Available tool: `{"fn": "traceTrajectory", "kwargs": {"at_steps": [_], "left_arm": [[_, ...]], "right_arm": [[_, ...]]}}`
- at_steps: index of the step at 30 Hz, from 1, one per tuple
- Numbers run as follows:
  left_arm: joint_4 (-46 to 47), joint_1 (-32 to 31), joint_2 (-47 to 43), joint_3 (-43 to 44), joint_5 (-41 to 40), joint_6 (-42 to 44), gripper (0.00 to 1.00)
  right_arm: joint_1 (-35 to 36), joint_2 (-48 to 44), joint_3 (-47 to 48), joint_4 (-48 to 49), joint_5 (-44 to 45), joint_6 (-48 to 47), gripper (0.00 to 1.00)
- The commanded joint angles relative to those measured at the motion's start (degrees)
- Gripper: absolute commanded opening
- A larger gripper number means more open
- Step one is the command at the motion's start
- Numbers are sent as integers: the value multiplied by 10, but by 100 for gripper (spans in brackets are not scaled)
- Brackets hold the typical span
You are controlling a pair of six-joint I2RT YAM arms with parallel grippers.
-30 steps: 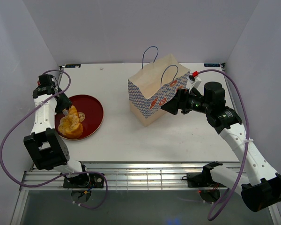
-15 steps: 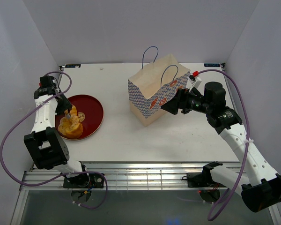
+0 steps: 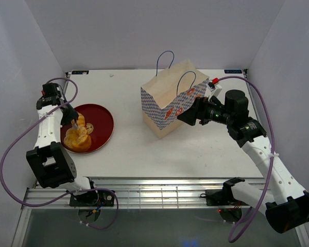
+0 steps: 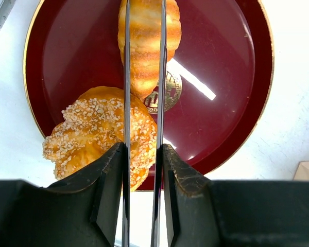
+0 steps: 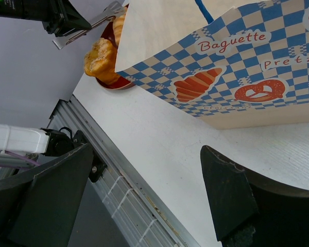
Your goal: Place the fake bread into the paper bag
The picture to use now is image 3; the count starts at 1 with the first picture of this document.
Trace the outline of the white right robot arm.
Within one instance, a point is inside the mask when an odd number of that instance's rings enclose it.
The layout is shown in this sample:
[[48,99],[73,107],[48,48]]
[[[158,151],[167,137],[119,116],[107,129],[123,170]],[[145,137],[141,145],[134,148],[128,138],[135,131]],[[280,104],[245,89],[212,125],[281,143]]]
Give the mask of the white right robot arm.
[[225,102],[215,96],[196,98],[178,119],[190,126],[196,121],[226,125],[229,135],[251,158],[270,191],[264,195],[259,211],[269,225],[282,234],[309,222],[309,192],[287,170],[279,155],[271,152],[270,140],[261,124],[249,116],[248,98],[240,90],[225,93]]

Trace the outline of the blue patterned paper bag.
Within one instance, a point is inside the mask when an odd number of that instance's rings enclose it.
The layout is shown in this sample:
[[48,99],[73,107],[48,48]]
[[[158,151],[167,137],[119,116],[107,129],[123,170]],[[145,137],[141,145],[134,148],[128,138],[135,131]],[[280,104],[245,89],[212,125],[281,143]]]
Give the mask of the blue patterned paper bag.
[[189,109],[197,97],[206,93],[209,76],[195,68],[186,59],[156,75],[141,86],[143,121],[162,139],[180,127],[177,117]]

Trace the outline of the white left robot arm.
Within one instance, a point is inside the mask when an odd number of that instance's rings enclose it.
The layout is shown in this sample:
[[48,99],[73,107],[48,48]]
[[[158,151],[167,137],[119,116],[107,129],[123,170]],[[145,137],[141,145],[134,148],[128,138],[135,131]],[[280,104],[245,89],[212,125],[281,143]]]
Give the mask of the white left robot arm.
[[36,109],[40,119],[38,138],[26,159],[43,188],[71,191],[76,201],[85,205],[98,202],[99,193],[93,182],[80,177],[74,161],[67,152],[84,153],[92,141],[85,127],[84,116],[68,104],[57,83],[43,85],[42,97]]

